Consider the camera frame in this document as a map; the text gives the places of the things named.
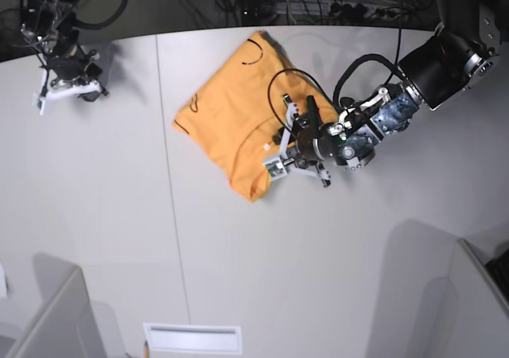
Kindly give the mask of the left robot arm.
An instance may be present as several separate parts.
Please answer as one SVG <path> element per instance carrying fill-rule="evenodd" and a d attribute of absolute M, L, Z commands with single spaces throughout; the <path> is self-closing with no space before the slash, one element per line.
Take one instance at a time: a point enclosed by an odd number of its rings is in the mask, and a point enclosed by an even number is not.
<path fill-rule="evenodd" d="M 328 183 L 325 161 L 346 170 L 360 169 L 387 135 L 409 126 L 420 106 L 435 110 L 488 73 L 508 40 L 508 0 L 435 2 L 440 21 L 426 43 L 395 62 L 370 53 L 349 65 L 329 100 L 336 120 L 322 119 L 312 95 L 305 100 L 304 113 L 288 95 L 283 96 L 286 116 L 274 136 L 279 149 L 263 161 L 270 179 L 294 171 Z M 399 83 L 387 81 L 364 100 L 343 96 L 345 83 L 369 61 L 386 67 Z"/>

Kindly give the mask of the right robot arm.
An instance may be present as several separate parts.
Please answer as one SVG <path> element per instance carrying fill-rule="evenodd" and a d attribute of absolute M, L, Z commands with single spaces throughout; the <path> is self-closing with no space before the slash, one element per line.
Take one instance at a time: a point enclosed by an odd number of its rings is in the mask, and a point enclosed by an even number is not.
<path fill-rule="evenodd" d="M 21 35 L 25 46 L 40 57 L 43 71 L 37 107 L 76 96 L 93 102 L 107 90 L 99 81 L 99 53 L 79 43 L 75 25 L 80 0 L 20 0 Z"/>

